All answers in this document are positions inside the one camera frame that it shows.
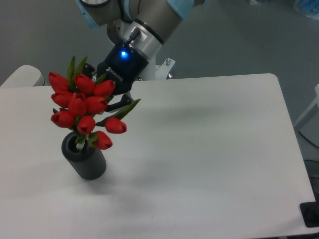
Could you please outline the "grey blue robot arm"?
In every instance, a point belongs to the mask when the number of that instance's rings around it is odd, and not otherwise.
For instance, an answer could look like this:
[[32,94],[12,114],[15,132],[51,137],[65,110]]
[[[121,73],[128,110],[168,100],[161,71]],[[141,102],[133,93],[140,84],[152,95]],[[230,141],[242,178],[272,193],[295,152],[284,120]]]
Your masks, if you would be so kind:
[[76,4],[91,28],[105,25],[114,47],[89,76],[115,82],[111,96],[118,103],[107,106],[114,112],[133,100],[130,90],[137,79],[154,80],[156,55],[192,9],[203,0],[78,0]]

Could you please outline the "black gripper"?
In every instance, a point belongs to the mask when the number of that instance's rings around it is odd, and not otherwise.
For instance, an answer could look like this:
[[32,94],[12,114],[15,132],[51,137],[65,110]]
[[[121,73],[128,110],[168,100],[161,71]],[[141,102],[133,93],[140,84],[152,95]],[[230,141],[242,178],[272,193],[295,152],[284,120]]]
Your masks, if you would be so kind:
[[[86,63],[84,66],[84,75],[92,79],[96,74],[99,78],[106,75],[106,80],[112,80],[115,83],[115,89],[112,96],[104,96],[108,105],[104,112],[123,113],[127,115],[133,110],[133,98],[129,92],[133,82],[140,76],[141,72],[147,67],[149,61],[132,47],[125,46],[123,42],[116,44],[105,60],[98,64],[97,70],[92,65]],[[122,95],[121,99],[114,104],[109,102],[115,95]]]

